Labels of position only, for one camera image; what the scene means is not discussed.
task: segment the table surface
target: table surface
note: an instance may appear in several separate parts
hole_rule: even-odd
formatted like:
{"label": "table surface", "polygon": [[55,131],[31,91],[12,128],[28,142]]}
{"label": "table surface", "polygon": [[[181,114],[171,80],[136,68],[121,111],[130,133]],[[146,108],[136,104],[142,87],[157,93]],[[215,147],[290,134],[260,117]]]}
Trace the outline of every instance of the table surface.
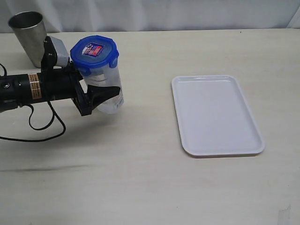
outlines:
{"label": "table surface", "polygon": [[[56,33],[69,50],[88,35],[113,38],[125,104],[80,117],[54,102],[67,125],[43,143],[1,141],[1,225],[275,225],[291,206],[300,221],[300,30]],[[14,34],[0,34],[9,74],[38,71]],[[181,147],[171,92],[178,75],[234,76],[266,142],[255,157],[192,158]],[[42,138],[29,108],[0,115],[0,134]],[[36,104],[33,125],[47,123]]]}

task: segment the stainless steel cup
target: stainless steel cup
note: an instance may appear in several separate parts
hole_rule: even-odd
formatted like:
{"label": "stainless steel cup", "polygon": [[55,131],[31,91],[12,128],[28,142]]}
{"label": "stainless steel cup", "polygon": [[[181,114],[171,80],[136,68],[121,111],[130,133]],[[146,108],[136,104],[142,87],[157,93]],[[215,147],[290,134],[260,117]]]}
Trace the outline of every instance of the stainless steel cup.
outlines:
{"label": "stainless steel cup", "polygon": [[43,16],[38,12],[21,12],[8,21],[32,64],[41,68],[44,39],[47,36]]}

